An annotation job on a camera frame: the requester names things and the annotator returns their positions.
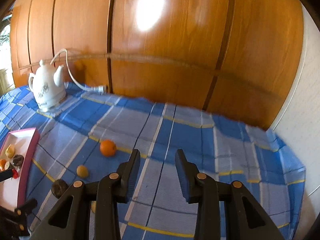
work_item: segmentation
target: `black clamp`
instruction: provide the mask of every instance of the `black clamp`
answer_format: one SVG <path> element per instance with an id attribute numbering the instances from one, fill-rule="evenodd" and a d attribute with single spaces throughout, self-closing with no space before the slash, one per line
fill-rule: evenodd
<path id="1" fill-rule="evenodd" d="M 8 169 L 0 172 L 0 182 L 10 179 L 13 170 Z M 27 216 L 37 207 L 37 201 L 32 198 L 25 204 L 17 207 L 14 212 L 0 206 L 0 239 L 19 239 L 19 236 L 29 236 Z"/>
<path id="2" fill-rule="evenodd" d="M 220 240 L 220 207 L 224 201 L 227 240 L 284 240 L 282 234 L 249 190 L 240 182 L 215 181 L 175 154 L 180 187 L 186 201 L 198 204 L 194 240 Z"/>
<path id="3" fill-rule="evenodd" d="M 134 149 L 127 162 L 102 180 L 84 184 L 78 180 L 57 201 L 30 240 L 88 240 L 90 203 L 96 202 L 95 240 L 120 240 L 117 203 L 133 195 L 140 167 L 140 152 Z"/>

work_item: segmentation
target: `white wall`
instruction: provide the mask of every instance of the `white wall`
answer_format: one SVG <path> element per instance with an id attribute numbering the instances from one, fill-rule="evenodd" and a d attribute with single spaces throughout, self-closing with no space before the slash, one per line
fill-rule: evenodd
<path id="1" fill-rule="evenodd" d="M 307 10 L 302 9 L 304 37 L 300 65 L 288 98 L 271 126 L 307 168 L 295 240 L 305 236 L 320 212 L 320 188 L 312 193 L 320 185 L 320 32 Z"/>

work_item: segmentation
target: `wood grain panel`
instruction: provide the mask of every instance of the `wood grain panel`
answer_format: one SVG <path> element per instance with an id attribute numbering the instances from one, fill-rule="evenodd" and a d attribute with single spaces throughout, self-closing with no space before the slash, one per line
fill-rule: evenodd
<path id="1" fill-rule="evenodd" d="M 268 129 L 282 100 L 232 80 L 218 78 L 208 111 Z"/>
<path id="2" fill-rule="evenodd" d="M 28 84 L 29 73 L 31 73 L 31 67 L 13 71 L 12 76 L 16 88 Z"/>
<path id="3" fill-rule="evenodd" d="M 227 8 L 228 0 L 115 0 L 112 52 L 214 68 Z"/>
<path id="4" fill-rule="evenodd" d="M 106 53 L 109 0 L 56 0 L 54 52 Z"/>
<path id="5" fill-rule="evenodd" d="M 35 74 L 38 68 L 40 68 L 40 65 L 32 66 L 32 67 L 31 67 L 31 71 L 32 71 L 32 73 L 34 73 L 34 74 Z"/>
<path id="6" fill-rule="evenodd" d="M 10 33 L 12 69 L 30 64 L 28 51 L 28 18 L 31 0 L 16 0 L 12 11 Z"/>
<path id="7" fill-rule="evenodd" d="M 201 68 L 112 60 L 115 94 L 201 108 L 212 75 Z"/>
<path id="8" fill-rule="evenodd" d="M 302 38 L 299 0 L 235 0 L 221 69 L 285 99 L 299 64 Z"/>
<path id="9" fill-rule="evenodd" d="M 54 0 L 32 0 L 29 16 L 31 63 L 52 55 L 52 13 Z"/>

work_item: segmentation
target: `pink box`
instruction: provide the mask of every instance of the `pink box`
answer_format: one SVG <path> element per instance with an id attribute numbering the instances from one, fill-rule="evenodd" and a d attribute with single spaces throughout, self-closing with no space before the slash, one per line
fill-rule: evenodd
<path id="1" fill-rule="evenodd" d="M 40 134 L 36 128 L 11 131 L 7 134 L 0 150 L 0 159 L 10 160 L 5 155 L 5 150 L 10 144 L 14 144 L 15 155 L 24 156 L 24 162 L 21 169 L 17 168 L 19 178 L 7 179 L 0 183 L 0 206 L 14 211 L 17 206 L 25 203 L 29 168 L 39 138 Z"/>

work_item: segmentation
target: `dark brown fruit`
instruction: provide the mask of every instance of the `dark brown fruit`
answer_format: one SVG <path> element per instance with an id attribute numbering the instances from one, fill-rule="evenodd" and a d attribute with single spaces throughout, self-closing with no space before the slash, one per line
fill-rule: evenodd
<path id="1" fill-rule="evenodd" d="M 12 158 L 12 164 L 15 167 L 21 168 L 22 164 L 24 161 L 24 157 L 20 154 L 16 154 L 13 158 Z"/>
<path id="2" fill-rule="evenodd" d="M 57 199 L 59 199 L 68 188 L 69 185 L 63 179 L 57 179 L 51 185 L 51 192 Z"/>

